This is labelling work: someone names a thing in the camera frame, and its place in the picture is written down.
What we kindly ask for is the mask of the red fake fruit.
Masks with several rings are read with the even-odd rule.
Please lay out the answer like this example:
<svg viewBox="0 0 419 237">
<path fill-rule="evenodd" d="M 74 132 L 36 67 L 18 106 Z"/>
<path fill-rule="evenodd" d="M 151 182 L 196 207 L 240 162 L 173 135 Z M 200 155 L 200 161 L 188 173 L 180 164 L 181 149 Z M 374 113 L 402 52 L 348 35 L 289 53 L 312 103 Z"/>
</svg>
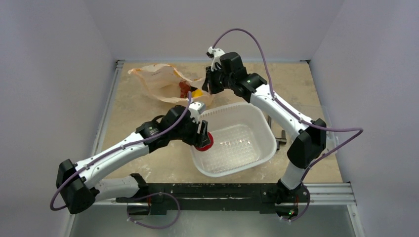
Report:
<svg viewBox="0 0 419 237">
<path fill-rule="evenodd" d="M 195 146 L 195 149 L 200 152 L 205 152 L 209 150 L 214 144 L 213 136 L 210 132 L 207 132 L 207 134 L 204 136 L 203 140 Z"/>
</svg>

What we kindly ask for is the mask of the orange translucent plastic bag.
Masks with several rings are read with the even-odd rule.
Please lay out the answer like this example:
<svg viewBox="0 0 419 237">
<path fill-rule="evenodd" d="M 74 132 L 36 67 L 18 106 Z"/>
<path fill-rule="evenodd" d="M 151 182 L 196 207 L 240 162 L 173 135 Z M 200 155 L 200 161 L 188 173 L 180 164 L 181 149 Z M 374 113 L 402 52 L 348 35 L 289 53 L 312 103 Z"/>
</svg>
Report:
<svg viewBox="0 0 419 237">
<path fill-rule="evenodd" d="M 203 77 L 186 76 L 171 64 L 151 64 L 133 68 L 128 70 L 128 74 L 139 80 L 142 92 L 151 99 L 185 106 L 187 98 L 180 98 L 178 84 L 180 81 L 186 81 L 203 92 L 202 96 L 192 98 L 194 102 L 211 105 L 214 100 L 214 95 L 202 90 L 205 80 Z"/>
</svg>

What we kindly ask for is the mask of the yellow fake fruit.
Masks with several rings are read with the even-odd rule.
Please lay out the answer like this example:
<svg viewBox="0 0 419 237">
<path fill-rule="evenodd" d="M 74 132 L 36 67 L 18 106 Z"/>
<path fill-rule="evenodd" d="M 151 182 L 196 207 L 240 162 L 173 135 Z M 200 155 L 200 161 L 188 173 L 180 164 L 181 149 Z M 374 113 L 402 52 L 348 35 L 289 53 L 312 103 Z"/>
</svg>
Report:
<svg viewBox="0 0 419 237">
<path fill-rule="evenodd" d="M 191 91 L 192 98 L 200 97 L 203 95 L 203 92 L 200 89 Z"/>
</svg>

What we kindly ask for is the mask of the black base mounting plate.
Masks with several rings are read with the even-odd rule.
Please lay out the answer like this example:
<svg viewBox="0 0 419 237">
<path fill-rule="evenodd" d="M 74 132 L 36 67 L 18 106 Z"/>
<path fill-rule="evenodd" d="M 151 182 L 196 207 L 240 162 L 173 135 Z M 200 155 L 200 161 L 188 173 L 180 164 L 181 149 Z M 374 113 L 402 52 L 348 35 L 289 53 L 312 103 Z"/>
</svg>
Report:
<svg viewBox="0 0 419 237">
<path fill-rule="evenodd" d="M 129 215 L 165 215 L 171 210 L 256 211 L 294 217 L 310 202 L 305 186 L 289 191 L 277 183 L 150 183 L 134 197 L 118 197 Z"/>
</svg>

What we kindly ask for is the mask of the aluminium rail frame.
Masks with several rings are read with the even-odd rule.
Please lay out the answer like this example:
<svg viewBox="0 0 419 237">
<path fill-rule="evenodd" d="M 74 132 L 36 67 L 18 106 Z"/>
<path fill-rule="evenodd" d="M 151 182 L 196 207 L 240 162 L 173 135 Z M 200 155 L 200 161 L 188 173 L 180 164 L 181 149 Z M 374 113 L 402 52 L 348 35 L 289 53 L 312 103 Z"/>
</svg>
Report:
<svg viewBox="0 0 419 237">
<path fill-rule="evenodd" d="M 185 107 L 188 107 L 192 103 L 191 100 L 187 101 L 187 104 Z M 331 131 L 331 128 L 326 127 L 325 131 Z M 316 159 L 314 159 L 308 166 L 307 170 L 305 171 L 303 175 L 303 179 L 306 177 L 308 171 L 320 160 L 324 159 L 328 153 L 325 153 L 323 155 L 319 155 Z M 293 222 L 296 221 L 298 218 L 302 217 L 303 214 L 307 211 L 308 207 L 310 205 L 346 205 L 349 209 L 352 209 L 353 205 L 355 204 L 355 198 L 353 192 L 350 190 L 349 185 L 347 184 L 337 184 L 337 185 L 304 185 L 303 179 L 300 185 L 305 186 L 310 194 L 310 202 L 307 204 L 303 204 L 299 206 L 299 214 L 294 217 L 283 217 L 279 216 L 279 218 L 286 222 Z M 114 201 L 116 202 L 115 198 L 110 199 L 104 199 L 97 202 L 110 202 Z M 127 217 L 130 222 L 134 222 L 135 215 L 129 215 L 127 210 Z"/>
</svg>

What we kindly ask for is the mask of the red fake grape bunch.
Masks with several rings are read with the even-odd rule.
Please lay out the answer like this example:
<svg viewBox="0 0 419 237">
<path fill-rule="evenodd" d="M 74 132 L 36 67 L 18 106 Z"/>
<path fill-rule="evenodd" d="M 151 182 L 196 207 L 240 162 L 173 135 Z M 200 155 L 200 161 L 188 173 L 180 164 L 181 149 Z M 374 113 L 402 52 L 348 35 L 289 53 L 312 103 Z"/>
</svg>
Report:
<svg viewBox="0 0 419 237">
<path fill-rule="evenodd" d="M 191 86 L 186 81 L 180 81 L 178 85 L 180 87 L 180 98 L 187 98 L 187 94 L 189 91 L 192 93 L 195 90 L 197 90 L 196 87 Z"/>
</svg>

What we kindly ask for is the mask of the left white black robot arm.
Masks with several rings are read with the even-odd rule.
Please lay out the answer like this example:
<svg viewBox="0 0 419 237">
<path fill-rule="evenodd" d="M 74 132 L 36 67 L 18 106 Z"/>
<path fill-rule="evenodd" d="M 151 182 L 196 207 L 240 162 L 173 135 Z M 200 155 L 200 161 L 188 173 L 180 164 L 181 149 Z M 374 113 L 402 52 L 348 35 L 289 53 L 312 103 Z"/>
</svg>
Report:
<svg viewBox="0 0 419 237">
<path fill-rule="evenodd" d="M 131 198 L 141 202 L 147 197 L 147 184 L 139 174 L 122 179 L 105 177 L 132 160 L 166 147 L 180 140 L 197 149 L 209 149 L 213 140 L 206 120 L 199 120 L 205 111 L 203 102 L 193 102 L 188 107 L 176 105 L 165 115 L 160 115 L 140 125 L 123 141 L 90 158 L 72 162 L 69 159 L 58 166 L 53 198 L 61 196 L 63 208 L 78 214 L 95 202 L 110 198 Z"/>
</svg>

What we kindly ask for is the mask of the white plastic basket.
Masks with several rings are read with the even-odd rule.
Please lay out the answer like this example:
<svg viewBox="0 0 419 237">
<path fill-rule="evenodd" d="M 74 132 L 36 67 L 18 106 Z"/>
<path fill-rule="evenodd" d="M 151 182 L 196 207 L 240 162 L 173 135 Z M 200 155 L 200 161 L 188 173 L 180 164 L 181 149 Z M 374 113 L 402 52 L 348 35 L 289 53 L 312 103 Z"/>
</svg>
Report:
<svg viewBox="0 0 419 237">
<path fill-rule="evenodd" d="M 263 112 L 238 102 L 203 112 L 213 145 L 206 151 L 191 148 L 195 167 L 208 177 L 222 177 L 269 161 L 277 143 Z"/>
</svg>

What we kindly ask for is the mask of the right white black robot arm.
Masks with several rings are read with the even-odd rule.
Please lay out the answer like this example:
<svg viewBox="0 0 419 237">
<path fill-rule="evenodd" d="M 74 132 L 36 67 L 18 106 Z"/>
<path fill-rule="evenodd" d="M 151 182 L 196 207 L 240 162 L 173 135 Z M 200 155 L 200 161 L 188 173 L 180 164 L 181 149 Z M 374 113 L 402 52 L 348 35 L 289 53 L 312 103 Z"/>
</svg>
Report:
<svg viewBox="0 0 419 237">
<path fill-rule="evenodd" d="M 212 62 L 206 67 L 204 91 L 217 94 L 225 89 L 232 90 L 236 96 L 267 113 L 290 136 L 289 164 L 278 182 L 277 194 L 284 201 L 291 200 L 309 164 L 326 148 L 326 123 L 320 118 L 313 120 L 305 116 L 271 89 L 262 76 L 248 73 L 238 53 L 210 47 L 206 55 Z"/>
</svg>

